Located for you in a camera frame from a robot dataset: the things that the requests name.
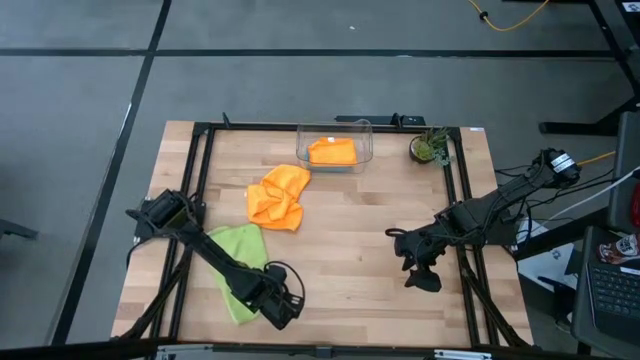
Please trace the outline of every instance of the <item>white cable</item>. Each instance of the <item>white cable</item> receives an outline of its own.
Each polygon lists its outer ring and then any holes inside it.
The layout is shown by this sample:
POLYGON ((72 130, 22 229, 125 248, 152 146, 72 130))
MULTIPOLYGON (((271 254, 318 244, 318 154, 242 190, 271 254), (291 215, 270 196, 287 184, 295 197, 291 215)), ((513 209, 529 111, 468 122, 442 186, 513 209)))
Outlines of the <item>white cable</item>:
POLYGON ((600 196, 600 195, 604 194, 605 192, 607 192, 607 191, 609 191, 609 190, 613 189, 614 187, 616 187, 616 186, 620 185, 623 181, 625 181, 625 180, 627 180, 628 178, 630 178, 630 177, 631 177, 631 175, 633 175, 633 173, 634 173, 634 172, 636 172, 636 171, 638 171, 638 170, 640 170, 640 166, 638 166, 637 168, 633 169, 630 173, 628 173, 627 175, 625 175, 625 176, 621 177, 618 181, 616 181, 616 182, 614 182, 613 184, 611 184, 611 185, 607 186, 606 188, 604 188, 604 189, 602 189, 602 190, 598 191, 597 193, 595 193, 595 194, 593 194, 593 195, 589 196, 588 198, 586 198, 586 199, 584 199, 584 200, 582 200, 582 201, 580 201, 580 202, 577 202, 577 203, 575 203, 575 204, 573 204, 573 205, 569 206, 568 208, 566 208, 566 209, 564 209, 564 210, 560 211, 559 213, 557 213, 557 214, 553 215, 552 217, 548 218, 547 220, 543 221, 540 225, 538 225, 538 227, 536 227, 535 229, 531 230, 531 232, 532 232, 532 233, 533 233, 533 232, 535 232, 536 230, 538 230, 539 228, 541 228, 542 226, 544 226, 544 224, 546 224, 546 223, 548 223, 549 221, 551 221, 551 220, 553 220, 553 219, 557 218, 558 216, 560 216, 560 215, 562 215, 562 214, 566 213, 567 211, 569 211, 569 210, 571 210, 571 209, 573 209, 573 208, 576 208, 576 207, 578 207, 578 206, 580 206, 580 205, 582 205, 582 204, 584 204, 584 203, 586 203, 586 202, 588 202, 588 201, 591 201, 591 200, 593 200, 593 199, 597 198, 598 196, 600 196))

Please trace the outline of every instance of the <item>yellow cable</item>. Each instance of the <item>yellow cable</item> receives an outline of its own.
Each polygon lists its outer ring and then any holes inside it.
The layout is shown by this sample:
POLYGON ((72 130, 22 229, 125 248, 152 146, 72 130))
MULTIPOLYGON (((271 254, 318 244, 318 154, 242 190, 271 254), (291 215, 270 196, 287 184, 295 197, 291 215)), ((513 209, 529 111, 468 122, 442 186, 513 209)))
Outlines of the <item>yellow cable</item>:
MULTIPOLYGON (((476 4, 473 0, 468 0, 471 5, 473 5, 474 8, 476 8, 476 10, 478 11, 478 14, 482 14, 483 11, 482 9, 480 9, 480 6, 478 6, 478 4, 476 4)), ((493 25, 493 23, 491 23, 491 20, 489 20, 489 15, 485 16, 483 18, 483 20, 487 23, 487 25, 489 25, 489 27, 491 27, 493 30, 495 31, 500 31, 500 32, 506 32, 506 31, 511 31, 514 29, 519 28, 520 26, 526 24, 527 22, 529 22, 529 20, 531 20, 531 18, 533 18, 538 12, 540 12, 540 10, 542 10, 542 8, 545 7, 545 5, 547 5, 549 3, 549 0, 545 0, 545 2, 543 2, 540 6, 538 6, 538 8, 532 12, 529 16, 527 16, 526 18, 524 18, 522 21, 520 21, 519 23, 510 26, 508 28, 499 28, 495 25, 493 25)))
POLYGON ((606 154, 602 154, 602 155, 600 155, 600 156, 596 156, 596 157, 594 157, 593 159, 580 161, 580 162, 578 163, 578 166, 584 166, 584 165, 587 165, 587 164, 591 164, 592 162, 596 162, 596 161, 598 161, 598 160, 602 160, 602 159, 604 159, 604 158, 606 158, 606 157, 609 157, 609 156, 611 156, 611 155, 614 155, 615 153, 616 153, 615 151, 612 151, 612 152, 608 152, 608 153, 606 153, 606 154))

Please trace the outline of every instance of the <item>laptop keyboard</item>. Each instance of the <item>laptop keyboard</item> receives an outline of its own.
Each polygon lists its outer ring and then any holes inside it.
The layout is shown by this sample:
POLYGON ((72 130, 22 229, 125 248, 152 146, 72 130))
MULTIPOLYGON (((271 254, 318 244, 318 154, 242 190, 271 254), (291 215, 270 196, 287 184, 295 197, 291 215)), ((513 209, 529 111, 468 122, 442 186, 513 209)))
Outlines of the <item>laptop keyboard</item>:
POLYGON ((596 310, 640 318, 640 276, 590 266, 596 310))

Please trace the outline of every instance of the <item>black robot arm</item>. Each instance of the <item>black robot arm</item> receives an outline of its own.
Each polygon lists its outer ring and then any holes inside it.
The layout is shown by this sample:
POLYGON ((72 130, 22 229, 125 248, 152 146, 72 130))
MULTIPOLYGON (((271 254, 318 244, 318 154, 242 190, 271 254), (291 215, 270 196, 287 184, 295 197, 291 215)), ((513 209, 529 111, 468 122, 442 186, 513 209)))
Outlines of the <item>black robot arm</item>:
POLYGON ((513 226, 498 221, 507 208, 541 188, 566 188, 578 182, 580 167, 564 151, 540 152, 529 169, 510 182, 481 197, 458 202, 435 215, 435 222, 405 231, 388 229, 395 238, 396 256, 404 257, 402 270, 410 270, 405 286, 426 291, 441 289, 440 278, 430 270, 448 245, 507 245, 514 241, 513 226))
MULTIPOLYGON (((147 226, 154 237, 174 237, 191 247, 224 276, 236 299, 252 312, 260 311, 277 329, 284 329, 291 319, 298 318, 304 307, 304 293, 300 297, 288 291, 284 285, 287 276, 284 267, 270 264, 265 269, 253 269, 237 262, 198 225, 194 208, 192 201, 182 193, 165 190, 144 210, 127 210, 127 215, 136 219, 139 225, 147 226)), ((171 292, 175 284, 169 282, 167 285, 159 297, 171 292)))

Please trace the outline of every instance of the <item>laptop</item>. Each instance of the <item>laptop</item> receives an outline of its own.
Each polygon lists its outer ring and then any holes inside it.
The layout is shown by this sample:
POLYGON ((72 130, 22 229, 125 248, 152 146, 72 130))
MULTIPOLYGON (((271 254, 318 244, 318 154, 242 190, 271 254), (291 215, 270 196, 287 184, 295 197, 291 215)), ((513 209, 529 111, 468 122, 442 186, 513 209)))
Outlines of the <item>laptop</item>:
POLYGON ((640 261, 605 264, 592 251, 587 274, 595 327, 611 337, 640 345, 640 261))

